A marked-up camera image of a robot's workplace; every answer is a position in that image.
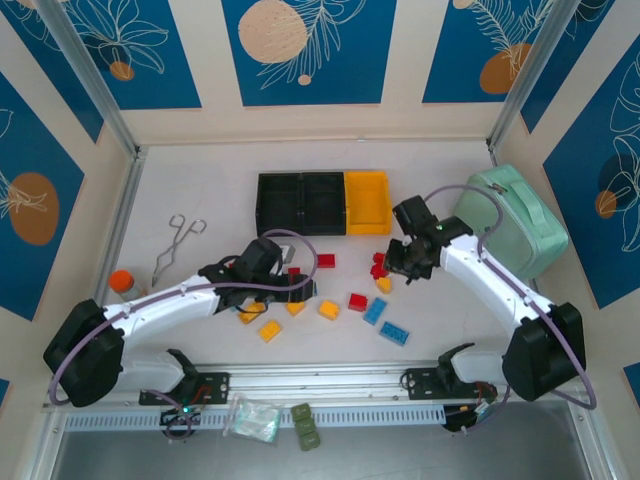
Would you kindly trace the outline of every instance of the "yellow lego brick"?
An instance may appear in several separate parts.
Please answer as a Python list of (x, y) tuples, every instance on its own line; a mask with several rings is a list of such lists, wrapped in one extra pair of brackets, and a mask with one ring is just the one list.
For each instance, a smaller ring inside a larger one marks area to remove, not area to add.
[(281, 331), (282, 327), (278, 322), (276, 322), (275, 320), (269, 320), (264, 327), (258, 330), (258, 333), (265, 342), (269, 343), (271, 340), (273, 340), (273, 337), (275, 337)]
[(304, 310), (304, 302), (299, 303), (287, 303), (284, 308), (291, 314), (292, 317), (295, 317), (302, 310)]
[(243, 308), (247, 313), (238, 313), (238, 318), (242, 323), (248, 325), (253, 322), (260, 314), (264, 313), (267, 306), (264, 303), (253, 302), (247, 308)]
[(318, 313), (329, 320), (335, 320), (340, 313), (340, 307), (329, 300), (325, 300), (322, 302), (322, 305), (320, 305)]
[(391, 293), (391, 279), (390, 278), (379, 278), (376, 280), (376, 285), (378, 286), (378, 290), (382, 293), (389, 294)]

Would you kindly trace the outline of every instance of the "plastic bag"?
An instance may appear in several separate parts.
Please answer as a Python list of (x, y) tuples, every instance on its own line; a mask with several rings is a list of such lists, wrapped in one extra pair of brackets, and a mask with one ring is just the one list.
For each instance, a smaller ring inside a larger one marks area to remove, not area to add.
[(233, 434), (273, 444), (280, 428), (281, 416), (281, 408), (276, 405), (235, 395), (229, 407), (223, 435), (226, 437)]

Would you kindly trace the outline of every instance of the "white table surface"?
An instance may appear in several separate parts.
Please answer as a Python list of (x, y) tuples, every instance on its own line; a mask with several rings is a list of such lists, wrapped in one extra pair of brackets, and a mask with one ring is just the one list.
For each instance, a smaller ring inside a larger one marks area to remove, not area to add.
[[(189, 237), (177, 261), (163, 274), (155, 290), (179, 283), (200, 267), (222, 257), (240, 254), (255, 238), (255, 202), (260, 172), (309, 170), (385, 170), (393, 205), (413, 195), (425, 195), (451, 183), (464, 183), (477, 171), (491, 167), (483, 141), (327, 141), (199, 146), (163, 146), (149, 150), (120, 252), (118, 266), (130, 269), (150, 287), (157, 255), (170, 244), (175, 231), (168, 226), (176, 213), (187, 222), (204, 219), (208, 227)], [(441, 218), (451, 214), (458, 193), (447, 192), (430, 202)], [(401, 237), (394, 224), (393, 236)], [(382, 296), (369, 269), (375, 252), (386, 251), (387, 236), (309, 237), (319, 253), (335, 253), (337, 267), (319, 270), (318, 297), (293, 318), (283, 305), (244, 325), (235, 313), (196, 319), (149, 339), (151, 347), (179, 348), (194, 363), (332, 363), (435, 360), (467, 341), (503, 342), (507, 338), (497, 319), (482, 302), (449, 274), (437, 270), (430, 281), (405, 286), (392, 275), (393, 292)], [(296, 256), (292, 266), (303, 272), (311, 255), (303, 244), (289, 239)], [(351, 292), (370, 302), (388, 301), (378, 325), (347, 309)], [(337, 320), (317, 314), (329, 299), (341, 306)], [(110, 294), (109, 301), (119, 303)], [(269, 344), (257, 330), (275, 319), (283, 331)], [(388, 320), (410, 332), (404, 347), (379, 335)]]

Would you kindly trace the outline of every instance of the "blue lego brick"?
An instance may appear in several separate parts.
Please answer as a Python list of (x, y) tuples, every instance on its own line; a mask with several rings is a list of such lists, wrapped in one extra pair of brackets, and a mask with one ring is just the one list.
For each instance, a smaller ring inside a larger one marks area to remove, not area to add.
[(407, 343), (407, 340), (409, 339), (409, 332), (401, 329), (400, 327), (396, 327), (393, 323), (389, 322), (384, 322), (384, 325), (382, 325), (382, 329), (380, 330), (380, 335), (385, 337), (387, 340), (397, 343), (401, 347), (404, 347), (404, 344)]
[(381, 298), (376, 298), (367, 310), (367, 313), (364, 314), (365, 322), (368, 322), (371, 325), (378, 323), (378, 319), (380, 318), (380, 315), (382, 315), (382, 311), (386, 306), (387, 302)]

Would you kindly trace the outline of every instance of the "gray floor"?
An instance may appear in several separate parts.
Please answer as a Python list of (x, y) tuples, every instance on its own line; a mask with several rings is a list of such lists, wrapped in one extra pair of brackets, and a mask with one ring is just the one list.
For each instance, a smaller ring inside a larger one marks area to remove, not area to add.
[(65, 435), (58, 480), (502, 480), (589, 478), (562, 404), (510, 404), (468, 437), (439, 426), (326, 428), (301, 452), (295, 432), (276, 446), (199, 432), (169, 444), (157, 432)]

